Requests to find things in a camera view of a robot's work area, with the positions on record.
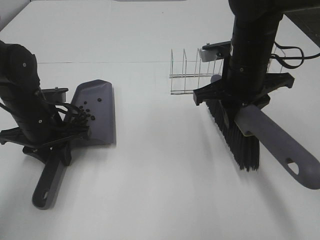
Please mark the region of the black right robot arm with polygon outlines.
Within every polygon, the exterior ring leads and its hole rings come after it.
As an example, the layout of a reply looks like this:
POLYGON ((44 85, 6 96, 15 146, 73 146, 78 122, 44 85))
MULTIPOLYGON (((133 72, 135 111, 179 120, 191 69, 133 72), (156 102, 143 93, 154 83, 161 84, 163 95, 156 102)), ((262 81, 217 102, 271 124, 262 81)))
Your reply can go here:
POLYGON ((230 0, 234 14, 230 41, 204 45, 200 50, 203 62, 223 61, 220 79, 195 89, 196 105, 206 102, 211 115, 222 130, 233 129, 240 108, 255 105, 263 108, 270 102, 269 93, 291 88, 294 77, 289 73, 268 73, 270 60, 277 60, 287 69, 287 57, 272 52, 280 21, 288 12, 318 9, 318 0, 230 0))

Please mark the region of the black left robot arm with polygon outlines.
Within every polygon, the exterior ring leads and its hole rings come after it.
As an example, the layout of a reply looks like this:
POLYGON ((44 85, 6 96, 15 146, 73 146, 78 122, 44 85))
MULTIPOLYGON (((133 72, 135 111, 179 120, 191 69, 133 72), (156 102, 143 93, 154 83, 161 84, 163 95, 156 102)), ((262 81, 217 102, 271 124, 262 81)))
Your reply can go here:
POLYGON ((17 127, 2 130, 0 143, 23 146, 43 163, 54 149, 90 136, 83 109, 66 102, 68 88, 40 87, 36 56, 20 44, 0 43, 0 107, 17 127))

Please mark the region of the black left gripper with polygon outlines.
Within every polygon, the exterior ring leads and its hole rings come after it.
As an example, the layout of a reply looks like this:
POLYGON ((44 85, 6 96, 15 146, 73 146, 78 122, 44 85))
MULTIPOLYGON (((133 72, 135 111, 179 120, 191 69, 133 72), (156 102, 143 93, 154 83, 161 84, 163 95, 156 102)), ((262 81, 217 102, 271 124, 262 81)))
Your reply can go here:
POLYGON ((88 125, 67 122, 59 124, 20 122, 17 127, 0 131, 0 144, 14 143, 24 146, 22 152, 41 162, 49 158, 50 148, 59 146, 59 158, 64 166, 71 164, 70 142, 74 139, 87 140, 91 135, 88 125))

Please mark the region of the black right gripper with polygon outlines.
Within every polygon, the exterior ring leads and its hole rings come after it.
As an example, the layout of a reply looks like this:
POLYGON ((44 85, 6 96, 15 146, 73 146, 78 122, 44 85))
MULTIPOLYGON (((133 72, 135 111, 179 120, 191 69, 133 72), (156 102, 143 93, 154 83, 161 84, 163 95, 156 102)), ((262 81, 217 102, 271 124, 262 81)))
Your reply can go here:
POLYGON ((215 74, 210 79, 210 84, 193 90, 193 101, 198 106, 210 100, 220 101, 223 121, 227 129, 234 124, 237 106, 231 101, 254 102, 264 95, 281 87, 292 88, 295 78, 290 73, 268 73, 262 83, 262 89, 257 92, 245 92, 241 89, 230 90, 227 88, 221 75, 215 74))

